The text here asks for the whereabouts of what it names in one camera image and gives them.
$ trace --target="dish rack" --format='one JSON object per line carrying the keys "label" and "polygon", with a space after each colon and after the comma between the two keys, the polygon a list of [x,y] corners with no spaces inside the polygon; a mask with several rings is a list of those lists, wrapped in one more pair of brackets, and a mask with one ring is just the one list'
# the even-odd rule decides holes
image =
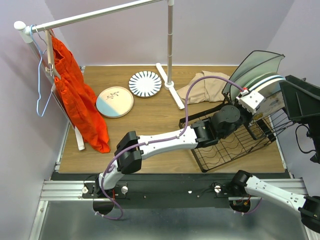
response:
{"label": "dish rack", "polygon": [[[189,125],[212,116],[227,103],[230,103],[230,100],[225,95],[225,99],[220,105],[188,116]],[[181,129],[185,124],[186,118],[180,119],[179,127]],[[293,124],[287,118],[285,110],[280,109],[270,116],[251,122],[249,125],[242,125],[226,139],[219,140],[216,145],[192,149],[191,152],[199,168],[205,173],[270,145],[279,134]]]}

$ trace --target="plate in dish rack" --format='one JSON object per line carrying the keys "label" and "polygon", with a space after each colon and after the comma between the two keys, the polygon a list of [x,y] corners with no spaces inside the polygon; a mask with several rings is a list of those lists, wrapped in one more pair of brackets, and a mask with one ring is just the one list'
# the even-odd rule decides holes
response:
{"label": "plate in dish rack", "polygon": [[158,74],[152,71],[140,71],[129,80],[130,91],[141,98],[149,98],[160,91],[162,82]]}

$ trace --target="wooden tabletop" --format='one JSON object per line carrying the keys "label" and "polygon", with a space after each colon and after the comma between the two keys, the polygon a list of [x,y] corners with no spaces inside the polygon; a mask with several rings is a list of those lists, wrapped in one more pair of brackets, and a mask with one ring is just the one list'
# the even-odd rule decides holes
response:
{"label": "wooden tabletop", "polygon": [[[174,66],[172,80],[175,89],[187,85],[196,73],[203,71],[220,72],[231,75],[234,66]],[[158,73],[155,66],[87,66],[84,81],[98,96],[103,90],[120,86],[128,88],[132,75],[140,71]],[[189,115],[211,109],[218,103],[202,102],[188,106]],[[163,86],[159,93],[150,98],[134,96],[132,110],[120,118],[104,118],[110,137],[110,153],[99,153],[86,143],[85,150],[79,151],[74,130],[70,128],[60,164],[60,173],[103,172],[114,156],[116,145],[130,131],[137,135],[156,135],[179,129],[179,119],[185,116],[179,110],[170,92]],[[267,147],[239,158],[210,171],[235,173],[245,170],[252,173],[283,173],[281,156],[276,142]],[[200,173],[200,168],[190,150],[177,150],[155,155],[142,162],[139,173]]]}

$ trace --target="black wire rack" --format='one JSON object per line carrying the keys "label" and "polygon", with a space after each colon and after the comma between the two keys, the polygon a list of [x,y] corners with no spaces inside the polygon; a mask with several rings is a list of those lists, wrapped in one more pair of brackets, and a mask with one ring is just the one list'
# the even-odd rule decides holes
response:
{"label": "black wire rack", "polygon": [[[189,124],[212,116],[226,104],[224,101],[217,107],[188,116]],[[181,129],[185,124],[186,119],[180,119]],[[205,173],[270,145],[293,124],[288,120],[284,109],[281,109],[258,121],[252,121],[249,125],[241,126],[226,139],[219,140],[216,145],[192,149],[191,152],[201,171]]]}

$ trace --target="orange garment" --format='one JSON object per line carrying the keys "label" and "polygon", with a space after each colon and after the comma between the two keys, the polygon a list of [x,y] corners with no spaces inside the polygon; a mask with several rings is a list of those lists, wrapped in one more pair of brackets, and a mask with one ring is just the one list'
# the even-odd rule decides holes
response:
{"label": "orange garment", "polygon": [[84,141],[100,153],[109,153],[107,125],[95,107],[94,91],[84,83],[81,70],[66,46],[53,36],[52,46],[55,68],[61,76],[55,77],[54,83],[66,113]]}

